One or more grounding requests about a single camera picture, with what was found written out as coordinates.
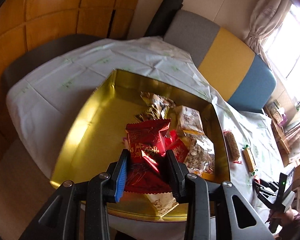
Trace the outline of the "person's right hand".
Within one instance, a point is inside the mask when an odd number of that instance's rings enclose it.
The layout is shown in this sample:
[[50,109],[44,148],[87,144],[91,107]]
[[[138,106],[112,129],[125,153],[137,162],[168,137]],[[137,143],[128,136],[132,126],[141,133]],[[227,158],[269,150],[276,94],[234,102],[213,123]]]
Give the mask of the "person's right hand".
[[274,235],[274,239],[292,239],[300,229],[300,213],[291,207],[285,213],[270,210],[267,222],[274,219],[278,219],[282,227],[281,231]]

